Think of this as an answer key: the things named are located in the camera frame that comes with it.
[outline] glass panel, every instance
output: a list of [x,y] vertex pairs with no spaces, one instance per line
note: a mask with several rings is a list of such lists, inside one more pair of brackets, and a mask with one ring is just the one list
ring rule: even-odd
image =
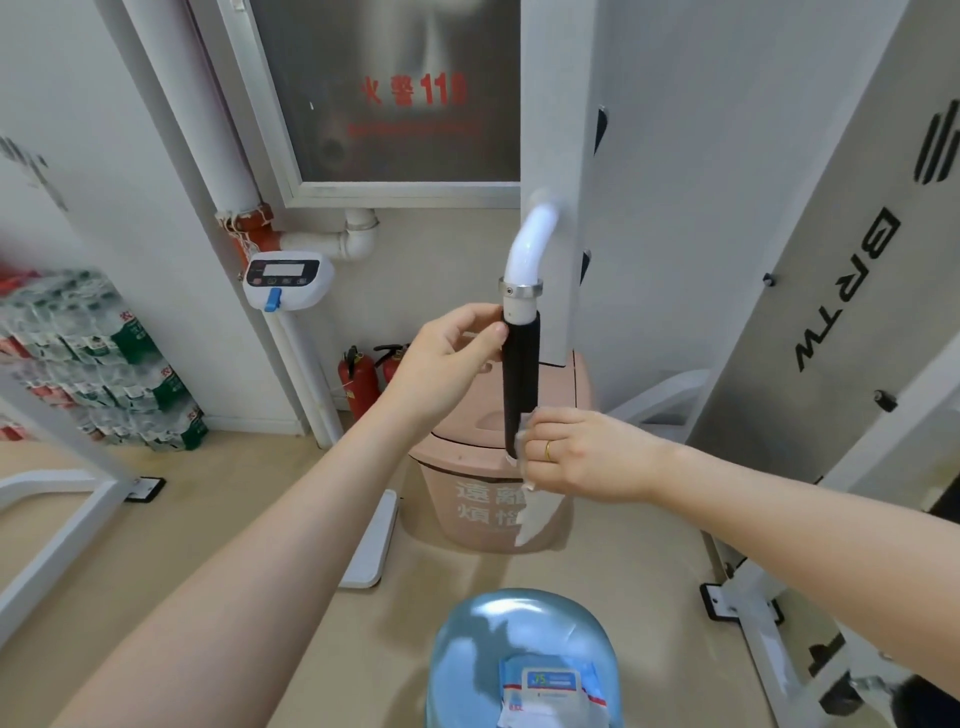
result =
[[256,0],[306,182],[518,182],[518,0]]

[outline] left arm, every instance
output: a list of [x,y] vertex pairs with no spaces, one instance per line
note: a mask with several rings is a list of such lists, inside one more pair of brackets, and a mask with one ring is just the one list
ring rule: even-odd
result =
[[472,304],[425,325],[377,404],[167,597],[54,725],[267,725],[400,459],[498,356],[499,315]]

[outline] stack of bottled water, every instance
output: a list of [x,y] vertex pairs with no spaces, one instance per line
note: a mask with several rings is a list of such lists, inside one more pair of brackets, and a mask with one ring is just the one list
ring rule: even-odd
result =
[[[26,279],[0,298],[0,359],[95,440],[194,449],[206,434],[180,377],[97,272]],[[0,439],[23,438],[22,428],[0,421]]]

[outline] scale control panel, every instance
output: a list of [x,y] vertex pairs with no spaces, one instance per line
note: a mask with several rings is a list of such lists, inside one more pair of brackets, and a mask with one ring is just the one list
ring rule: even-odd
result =
[[333,264],[319,253],[257,253],[247,266],[243,288],[254,308],[296,311],[318,303],[330,290],[333,275]]

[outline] weighing scale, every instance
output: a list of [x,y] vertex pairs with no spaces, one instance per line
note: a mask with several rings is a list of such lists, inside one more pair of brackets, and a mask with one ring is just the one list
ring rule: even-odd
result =
[[[287,335],[326,429],[326,432],[318,432],[314,428],[314,437],[323,449],[331,448],[343,437],[344,431],[320,368],[320,359],[293,311],[319,303],[330,289],[333,276],[333,264],[324,255],[307,251],[273,251],[255,254],[247,266],[243,281],[244,293],[250,304],[277,316]],[[302,404],[304,407],[309,405],[308,402]],[[390,536],[394,531],[396,508],[396,492],[385,491],[340,581],[342,588],[368,589],[380,580]]]

